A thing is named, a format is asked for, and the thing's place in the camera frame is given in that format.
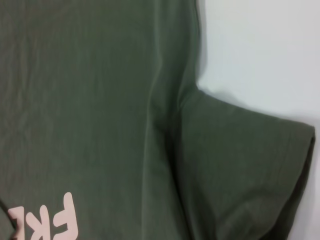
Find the white background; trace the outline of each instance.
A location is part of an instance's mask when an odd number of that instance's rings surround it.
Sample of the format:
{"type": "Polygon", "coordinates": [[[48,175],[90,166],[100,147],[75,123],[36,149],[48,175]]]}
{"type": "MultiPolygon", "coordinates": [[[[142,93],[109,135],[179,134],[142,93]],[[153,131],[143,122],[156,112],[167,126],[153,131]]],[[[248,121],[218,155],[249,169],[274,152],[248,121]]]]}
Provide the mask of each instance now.
{"type": "Polygon", "coordinates": [[[226,102],[316,127],[290,240],[320,240],[320,0],[199,0],[199,86],[226,102]]]}

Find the white wall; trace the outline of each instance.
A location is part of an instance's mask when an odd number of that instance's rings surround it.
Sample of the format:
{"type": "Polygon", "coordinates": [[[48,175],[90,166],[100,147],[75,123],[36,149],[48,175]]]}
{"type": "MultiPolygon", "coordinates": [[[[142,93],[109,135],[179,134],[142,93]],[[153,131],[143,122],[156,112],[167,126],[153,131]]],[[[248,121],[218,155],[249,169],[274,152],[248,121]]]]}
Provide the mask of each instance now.
{"type": "Polygon", "coordinates": [[[320,0],[198,0],[199,86],[314,125],[316,148],[290,240],[320,239],[320,0]]]}

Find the olive green t-shirt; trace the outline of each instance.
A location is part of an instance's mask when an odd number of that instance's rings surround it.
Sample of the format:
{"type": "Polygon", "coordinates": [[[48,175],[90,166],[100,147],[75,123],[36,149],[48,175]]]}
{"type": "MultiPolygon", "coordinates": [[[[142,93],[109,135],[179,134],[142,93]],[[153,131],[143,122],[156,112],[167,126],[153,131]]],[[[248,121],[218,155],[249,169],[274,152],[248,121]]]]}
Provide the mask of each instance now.
{"type": "Polygon", "coordinates": [[[0,0],[0,240],[287,238],[314,128],[198,90],[199,37],[195,0],[0,0]]]}

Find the t-shirt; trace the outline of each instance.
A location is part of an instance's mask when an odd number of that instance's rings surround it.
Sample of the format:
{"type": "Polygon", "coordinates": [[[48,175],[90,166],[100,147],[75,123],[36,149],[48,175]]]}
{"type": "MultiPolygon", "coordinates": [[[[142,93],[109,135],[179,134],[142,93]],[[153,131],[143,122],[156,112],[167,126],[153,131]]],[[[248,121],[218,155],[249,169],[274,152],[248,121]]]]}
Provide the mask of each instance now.
{"type": "Polygon", "coordinates": [[[195,0],[0,2],[1,240],[286,239],[314,128],[198,90],[199,33],[195,0]]]}

